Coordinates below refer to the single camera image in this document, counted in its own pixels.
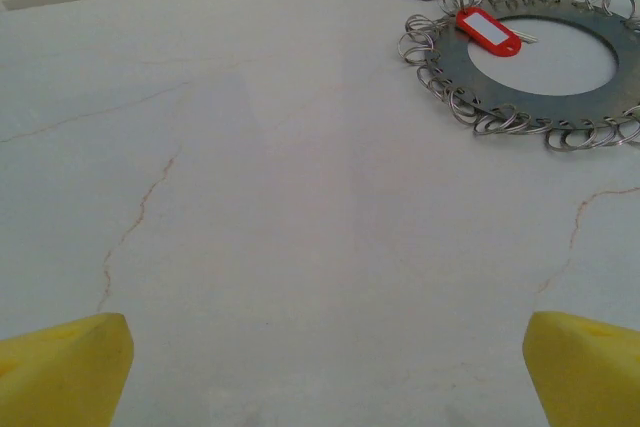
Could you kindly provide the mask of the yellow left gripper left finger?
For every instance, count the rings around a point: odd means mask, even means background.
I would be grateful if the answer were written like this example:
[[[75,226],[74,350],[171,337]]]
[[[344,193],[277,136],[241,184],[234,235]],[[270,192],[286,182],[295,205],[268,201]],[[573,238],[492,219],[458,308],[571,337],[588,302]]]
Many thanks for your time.
[[[109,426],[133,357],[120,313],[2,340],[1,424]]]

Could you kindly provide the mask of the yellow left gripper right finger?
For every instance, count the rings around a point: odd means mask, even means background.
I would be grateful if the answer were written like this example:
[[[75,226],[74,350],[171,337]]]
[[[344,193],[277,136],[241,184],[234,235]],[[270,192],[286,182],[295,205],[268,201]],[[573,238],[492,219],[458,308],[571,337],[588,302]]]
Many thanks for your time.
[[[524,361],[551,426],[639,424],[639,332],[562,312],[528,323]]]

